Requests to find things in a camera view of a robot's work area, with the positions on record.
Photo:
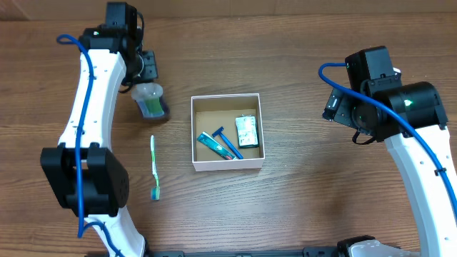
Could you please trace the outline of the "clear soap pump bottle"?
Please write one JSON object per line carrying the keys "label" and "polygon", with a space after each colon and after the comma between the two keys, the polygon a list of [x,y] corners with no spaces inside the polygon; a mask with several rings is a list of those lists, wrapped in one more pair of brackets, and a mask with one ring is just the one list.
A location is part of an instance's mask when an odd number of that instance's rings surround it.
{"label": "clear soap pump bottle", "polygon": [[144,119],[167,119],[169,108],[165,102],[164,90],[157,83],[137,84],[131,94]]}

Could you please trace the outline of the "green toothpaste tube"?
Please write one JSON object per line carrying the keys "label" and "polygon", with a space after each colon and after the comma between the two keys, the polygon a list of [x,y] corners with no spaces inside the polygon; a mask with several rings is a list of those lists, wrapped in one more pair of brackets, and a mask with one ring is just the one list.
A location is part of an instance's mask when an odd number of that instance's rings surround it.
{"label": "green toothpaste tube", "polygon": [[202,132],[197,141],[202,143],[203,145],[207,146],[213,152],[217,153],[220,157],[224,158],[225,160],[236,160],[237,157],[232,154],[229,150],[224,148],[218,141],[213,139],[209,134],[206,132]]}

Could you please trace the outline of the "green white soap packet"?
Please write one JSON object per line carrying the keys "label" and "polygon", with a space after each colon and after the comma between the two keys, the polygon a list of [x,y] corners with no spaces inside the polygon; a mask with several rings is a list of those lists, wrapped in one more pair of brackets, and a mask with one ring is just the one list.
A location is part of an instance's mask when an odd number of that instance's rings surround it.
{"label": "green white soap packet", "polygon": [[255,116],[240,116],[235,119],[240,148],[256,148],[259,146]]}

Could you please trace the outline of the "blue disposable razor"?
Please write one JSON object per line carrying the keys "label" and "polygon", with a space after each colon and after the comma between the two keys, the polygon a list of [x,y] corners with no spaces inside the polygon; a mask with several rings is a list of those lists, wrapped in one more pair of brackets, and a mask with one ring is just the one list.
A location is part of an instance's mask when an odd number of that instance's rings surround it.
{"label": "blue disposable razor", "polygon": [[215,132],[212,133],[213,137],[219,136],[222,141],[230,148],[230,150],[233,152],[233,154],[237,157],[237,159],[243,159],[243,156],[241,153],[238,151],[238,149],[229,141],[229,139],[223,134],[223,126],[218,128]]}

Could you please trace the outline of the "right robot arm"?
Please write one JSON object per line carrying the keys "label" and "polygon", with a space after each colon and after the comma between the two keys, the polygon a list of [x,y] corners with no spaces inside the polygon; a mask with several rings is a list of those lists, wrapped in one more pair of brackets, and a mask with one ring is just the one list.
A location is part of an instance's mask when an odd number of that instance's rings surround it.
{"label": "right robot arm", "polygon": [[386,145],[403,179],[413,211],[419,251],[405,251],[373,236],[340,241],[336,256],[455,256],[456,170],[448,117],[435,86],[426,81],[404,85],[388,49],[363,49],[340,64],[349,87],[330,80],[322,64],[318,75],[333,90],[323,110],[328,121],[354,129],[365,142]]}

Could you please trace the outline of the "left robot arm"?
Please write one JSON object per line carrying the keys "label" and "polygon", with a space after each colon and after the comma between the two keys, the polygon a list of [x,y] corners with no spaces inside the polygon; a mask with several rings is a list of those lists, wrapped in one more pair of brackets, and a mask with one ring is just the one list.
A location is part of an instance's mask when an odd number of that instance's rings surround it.
{"label": "left robot arm", "polygon": [[108,256],[150,256],[126,203],[129,175],[111,148],[119,94],[157,78],[155,56],[142,49],[144,18],[126,2],[109,2],[105,22],[79,38],[56,41],[80,51],[80,74],[69,121],[57,146],[43,148],[41,167],[62,208],[78,218],[78,233],[93,228]]}

